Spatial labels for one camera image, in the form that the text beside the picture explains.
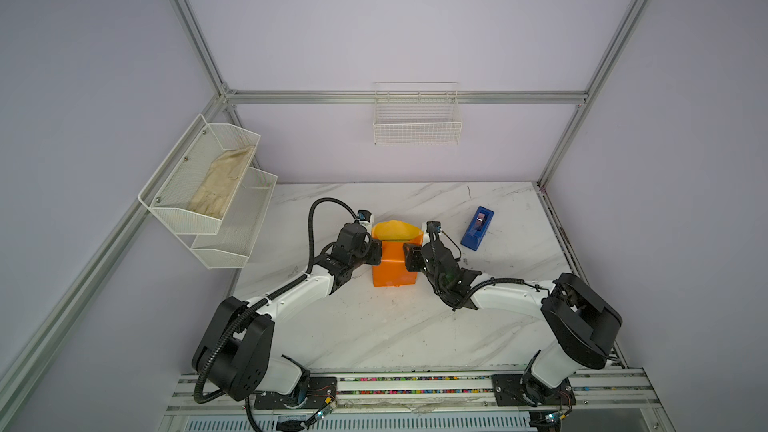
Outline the yellow orange wrapping paper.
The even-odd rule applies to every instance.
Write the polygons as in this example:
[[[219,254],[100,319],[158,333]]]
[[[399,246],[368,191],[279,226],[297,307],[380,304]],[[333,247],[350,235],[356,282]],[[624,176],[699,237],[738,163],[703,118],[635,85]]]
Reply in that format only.
[[[420,246],[423,241],[422,230],[407,222],[390,220],[376,224],[372,233],[375,239],[382,242],[381,263],[372,267],[373,285],[400,287],[415,284],[417,273],[406,268],[404,246]]]

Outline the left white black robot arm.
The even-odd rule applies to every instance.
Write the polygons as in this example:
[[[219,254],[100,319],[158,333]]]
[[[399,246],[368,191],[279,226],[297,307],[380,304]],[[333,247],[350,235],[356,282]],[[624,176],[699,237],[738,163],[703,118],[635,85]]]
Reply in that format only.
[[[192,358],[198,374],[193,400],[227,396],[243,401],[256,392],[304,400],[310,372],[286,356],[274,356],[276,326],[346,284],[355,269],[381,262],[381,241],[365,220],[345,224],[336,242],[310,260],[311,269],[251,301],[234,296],[217,307]]]

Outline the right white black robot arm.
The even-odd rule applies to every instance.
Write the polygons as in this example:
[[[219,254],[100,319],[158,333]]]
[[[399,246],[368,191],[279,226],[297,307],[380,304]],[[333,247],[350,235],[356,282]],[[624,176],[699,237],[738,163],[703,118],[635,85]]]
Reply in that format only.
[[[519,381],[518,390],[528,402],[543,402],[576,371],[601,370],[611,359],[623,319],[579,276],[564,272],[540,282],[492,277],[462,267],[434,234],[421,246],[404,245],[403,252],[406,269],[423,273],[452,310],[501,310],[548,325],[552,341],[534,353]]]

